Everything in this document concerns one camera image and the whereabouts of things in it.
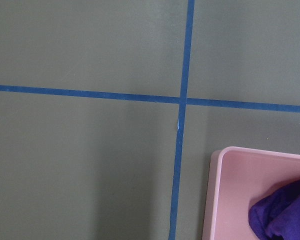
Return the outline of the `pink plastic bin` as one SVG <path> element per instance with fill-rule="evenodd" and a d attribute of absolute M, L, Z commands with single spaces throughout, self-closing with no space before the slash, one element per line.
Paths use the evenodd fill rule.
<path fill-rule="evenodd" d="M 277 189 L 300 180 L 300 155 L 230 146 L 212 153 L 202 239 L 256 240 L 248 212 Z"/>

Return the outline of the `purple cloth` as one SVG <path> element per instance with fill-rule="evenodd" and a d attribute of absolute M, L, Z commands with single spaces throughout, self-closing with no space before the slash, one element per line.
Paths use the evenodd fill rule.
<path fill-rule="evenodd" d="M 254 204 L 248 223 L 260 240 L 300 240 L 300 180 Z"/>

